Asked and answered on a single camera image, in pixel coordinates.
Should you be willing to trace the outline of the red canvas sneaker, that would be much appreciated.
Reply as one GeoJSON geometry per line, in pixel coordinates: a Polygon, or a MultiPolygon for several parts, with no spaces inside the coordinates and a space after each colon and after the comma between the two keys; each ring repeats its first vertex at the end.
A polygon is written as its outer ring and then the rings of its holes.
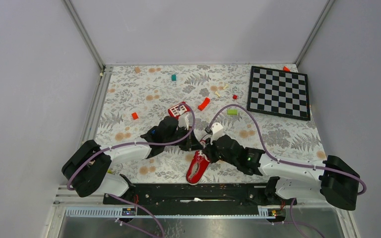
{"type": "Polygon", "coordinates": [[[210,163],[210,159],[202,150],[196,151],[186,174],[187,182],[190,185],[197,185],[210,163]]]}

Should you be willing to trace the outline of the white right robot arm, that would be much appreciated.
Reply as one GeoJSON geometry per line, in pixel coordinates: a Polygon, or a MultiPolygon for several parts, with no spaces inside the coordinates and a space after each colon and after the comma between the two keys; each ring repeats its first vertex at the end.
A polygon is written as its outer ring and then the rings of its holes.
{"type": "Polygon", "coordinates": [[[354,211],[359,174],[342,159],[297,163],[294,159],[274,159],[262,149],[244,147],[227,135],[206,142],[202,150],[208,160],[227,162],[246,175],[266,176],[263,193],[256,196],[262,205],[288,205],[292,199],[325,200],[330,205],[354,211]]]}

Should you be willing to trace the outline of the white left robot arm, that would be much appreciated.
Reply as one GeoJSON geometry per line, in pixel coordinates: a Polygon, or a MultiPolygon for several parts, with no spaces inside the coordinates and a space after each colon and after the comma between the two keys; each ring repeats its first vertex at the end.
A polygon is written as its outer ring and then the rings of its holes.
{"type": "Polygon", "coordinates": [[[201,150],[203,146],[187,119],[186,115],[178,119],[166,116],[133,142],[106,149],[101,149],[95,140],[84,142],[62,167],[68,188],[79,197],[88,197],[97,192],[111,193],[121,203],[130,203],[134,197],[131,183],[125,176],[110,174],[110,166],[155,157],[166,146],[177,146],[183,151],[201,150]]]}

